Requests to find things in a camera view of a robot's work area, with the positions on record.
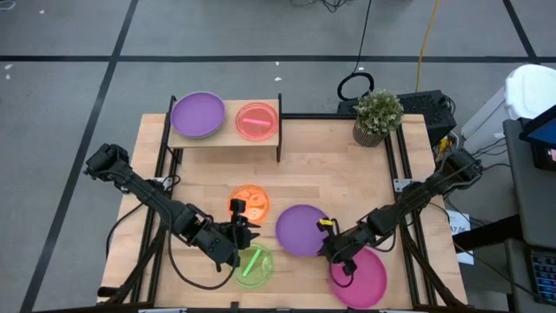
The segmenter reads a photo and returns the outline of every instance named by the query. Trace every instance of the computer screen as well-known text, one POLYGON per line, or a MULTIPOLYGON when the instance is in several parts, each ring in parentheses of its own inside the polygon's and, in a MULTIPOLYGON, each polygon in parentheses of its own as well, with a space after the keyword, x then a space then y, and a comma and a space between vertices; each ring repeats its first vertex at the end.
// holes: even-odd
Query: computer screen
POLYGON ((520 139, 556 149, 556 105, 527 123, 520 139))

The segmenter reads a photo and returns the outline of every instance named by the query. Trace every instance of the wooden shelf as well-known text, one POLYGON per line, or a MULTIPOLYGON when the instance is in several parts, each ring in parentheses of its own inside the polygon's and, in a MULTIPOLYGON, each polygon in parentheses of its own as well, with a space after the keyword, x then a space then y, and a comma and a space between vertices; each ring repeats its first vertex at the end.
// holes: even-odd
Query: wooden shelf
POLYGON ((226 107, 226 118, 224 124, 214 134, 205 138, 189 138, 186 137, 174 128, 170 127, 168 146, 170 148, 198 148, 198 147, 246 147, 246 146, 260 146, 260 147, 277 147, 280 141, 280 123, 278 128, 271 137, 263 140, 249 140, 243 137, 235 127, 235 116, 237 112, 246 104, 249 103, 267 103, 271 105, 276 114, 280 114, 278 99, 270 100, 224 100, 226 107))

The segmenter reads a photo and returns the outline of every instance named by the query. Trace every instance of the green plant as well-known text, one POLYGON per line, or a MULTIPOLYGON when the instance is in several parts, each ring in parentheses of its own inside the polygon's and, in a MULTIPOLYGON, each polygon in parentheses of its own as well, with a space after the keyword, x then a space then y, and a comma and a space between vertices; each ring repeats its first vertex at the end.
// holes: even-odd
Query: green plant
POLYGON ((400 99, 388 90, 375 90, 354 106, 356 125, 368 134, 387 134, 401 124, 403 107, 400 99))

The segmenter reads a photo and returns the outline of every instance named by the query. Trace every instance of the green plate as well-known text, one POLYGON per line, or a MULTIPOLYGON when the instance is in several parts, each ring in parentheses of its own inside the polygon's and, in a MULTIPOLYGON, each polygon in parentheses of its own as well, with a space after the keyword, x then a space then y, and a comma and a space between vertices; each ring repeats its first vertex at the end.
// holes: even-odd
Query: green plate
POLYGON ((242 264, 235 269, 234 277, 235 282, 243 288, 261 287, 272 276, 274 269, 272 257, 268 249, 260 244, 251 244, 249 248, 240 251, 240 257, 242 264))

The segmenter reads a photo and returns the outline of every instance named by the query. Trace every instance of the yellow label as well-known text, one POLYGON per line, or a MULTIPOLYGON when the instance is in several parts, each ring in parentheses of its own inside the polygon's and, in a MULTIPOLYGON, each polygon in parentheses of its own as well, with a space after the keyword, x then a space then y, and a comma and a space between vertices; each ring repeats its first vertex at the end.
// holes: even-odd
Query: yellow label
POLYGON ((321 225, 328 225, 328 226, 334 225, 334 222, 332 222, 332 221, 330 221, 330 220, 327 220, 327 219, 324 219, 324 218, 321 218, 321 219, 319 220, 319 223, 320 223, 321 225))

